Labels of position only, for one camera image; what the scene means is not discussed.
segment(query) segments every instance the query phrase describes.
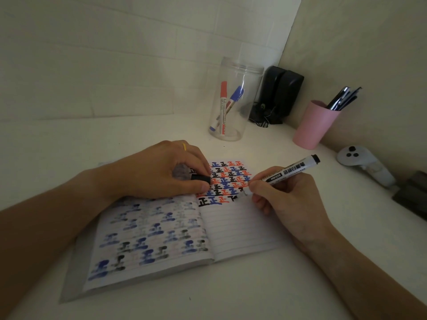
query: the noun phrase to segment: notebook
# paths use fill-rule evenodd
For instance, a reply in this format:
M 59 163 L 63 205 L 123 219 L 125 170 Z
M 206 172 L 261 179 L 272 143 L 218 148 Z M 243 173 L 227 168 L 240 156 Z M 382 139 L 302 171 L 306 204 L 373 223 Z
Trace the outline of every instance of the notebook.
M 200 195 L 122 198 L 77 238 L 61 301 L 280 247 L 289 238 L 275 217 L 240 195 L 252 174 L 239 160 L 211 162 L 212 185 Z M 174 177 L 193 170 L 177 166 Z

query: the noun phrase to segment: red marker cap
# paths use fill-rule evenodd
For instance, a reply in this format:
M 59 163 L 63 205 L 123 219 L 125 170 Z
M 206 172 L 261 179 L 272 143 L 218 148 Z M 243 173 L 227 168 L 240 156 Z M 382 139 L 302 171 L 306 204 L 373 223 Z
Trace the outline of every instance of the red marker cap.
M 226 80 L 221 82 L 221 97 L 222 98 L 227 97 L 227 81 Z

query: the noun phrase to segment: clear plastic jar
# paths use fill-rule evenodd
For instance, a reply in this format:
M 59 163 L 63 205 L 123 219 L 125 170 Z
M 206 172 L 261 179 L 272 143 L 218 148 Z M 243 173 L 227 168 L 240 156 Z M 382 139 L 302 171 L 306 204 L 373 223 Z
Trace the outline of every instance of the clear plastic jar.
M 224 57 L 213 98 L 209 132 L 235 141 L 243 136 L 264 67 Z

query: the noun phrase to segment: person's left arm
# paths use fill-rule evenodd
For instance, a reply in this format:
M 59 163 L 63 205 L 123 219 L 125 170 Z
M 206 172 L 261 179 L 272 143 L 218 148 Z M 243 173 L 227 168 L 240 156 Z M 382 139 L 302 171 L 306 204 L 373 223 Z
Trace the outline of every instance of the person's left arm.
M 174 179 L 172 171 L 178 164 L 199 174 L 211 174 L 197 147 L 186 141 L 164 141 L 83 171 L 50 191 L 1 211 L 0 318 L 13 309 L 79 232 L 117 199 L 127 195 L 162 198 L 209 189 L 204 181 Z

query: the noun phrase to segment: fingernail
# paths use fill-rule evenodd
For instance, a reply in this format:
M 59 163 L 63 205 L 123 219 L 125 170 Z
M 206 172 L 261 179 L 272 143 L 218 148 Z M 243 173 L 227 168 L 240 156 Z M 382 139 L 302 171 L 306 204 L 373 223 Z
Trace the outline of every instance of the fingernail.
M 211 186 L 210 186 L 208 183 L 203 182 L 203 185 L 201 186 L 201 192 L 202 192 L 202 193 L 205 193 L 205 192 L 209 191 L 209 188 L 210 188 L 210 187 L 211 187 Z

